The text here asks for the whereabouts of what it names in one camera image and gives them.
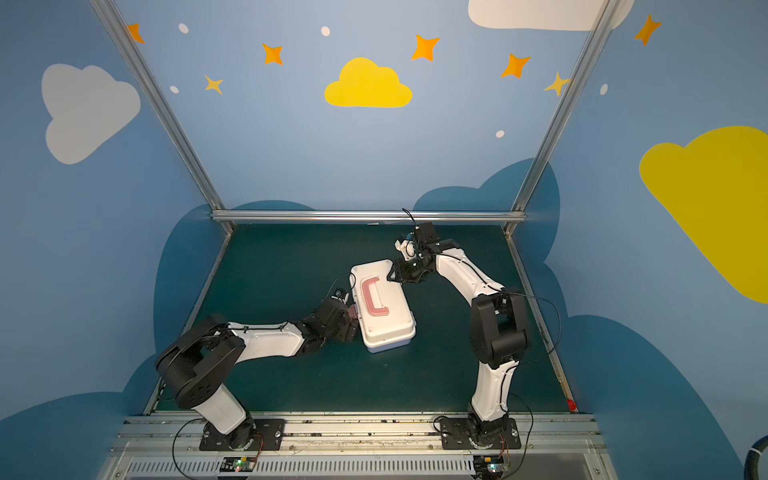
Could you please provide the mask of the white purple tool box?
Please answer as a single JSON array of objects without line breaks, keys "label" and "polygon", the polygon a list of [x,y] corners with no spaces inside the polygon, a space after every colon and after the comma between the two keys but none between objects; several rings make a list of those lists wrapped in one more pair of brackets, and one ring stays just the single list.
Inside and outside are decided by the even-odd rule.
[{"label": "white purple tool box", "polygon": [[416,322],[400,283],[390,281],[389,259],[355,265],[350,285],[363,342],[370,353],[408,345]]}]

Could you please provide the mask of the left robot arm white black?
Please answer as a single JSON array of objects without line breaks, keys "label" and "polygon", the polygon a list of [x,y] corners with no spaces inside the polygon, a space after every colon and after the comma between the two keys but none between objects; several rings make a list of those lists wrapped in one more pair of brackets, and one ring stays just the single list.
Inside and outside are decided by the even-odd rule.
[{"label": "left robot arm white black", "polygon": [[181,335],[155,361],[177,405],[193,409],[219,434],[249,438],[253,421],[225,386],[242,362],[304,356],[330,341],[348,342],[358,331],[349,293],[336,290],[307,317],[273,325],[247,325],[209,316]]}]

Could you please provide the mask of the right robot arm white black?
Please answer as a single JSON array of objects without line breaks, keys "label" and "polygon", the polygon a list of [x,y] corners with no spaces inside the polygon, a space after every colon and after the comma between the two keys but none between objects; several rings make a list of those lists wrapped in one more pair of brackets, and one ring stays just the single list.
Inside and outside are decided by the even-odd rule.
[{"label": "right robot arm white black", "polygon": [[501,432],[510,425],[512,378],[532,343],[526,300],[482,272],[454,240],[440,238],[430,222],[415,225],[394,246],[401,258],[390,280],[416,284],[436,273],[468,303],[470,345],[479,362],[469,430],[476,437]]}]

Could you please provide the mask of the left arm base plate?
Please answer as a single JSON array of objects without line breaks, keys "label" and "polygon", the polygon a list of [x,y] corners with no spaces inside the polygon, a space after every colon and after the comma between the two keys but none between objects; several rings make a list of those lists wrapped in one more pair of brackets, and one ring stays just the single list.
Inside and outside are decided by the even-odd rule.
[{"label": "left arm base plate", "polygon": [[281,447],[286,426],[284,419],[247,417],[232,432],[219,432],[211,422],[203,428],[201,451],[277,451]]}]

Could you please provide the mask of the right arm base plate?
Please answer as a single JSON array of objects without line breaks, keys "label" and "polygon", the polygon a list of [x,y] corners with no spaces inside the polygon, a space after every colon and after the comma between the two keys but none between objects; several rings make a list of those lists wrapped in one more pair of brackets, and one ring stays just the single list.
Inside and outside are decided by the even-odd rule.
[{"label": "right arm base plate", "polygon": [[522,448],[517,424],[510,417],[482,422],[474,417],[438,416],[433,428],[444,450],[519,450]]}]

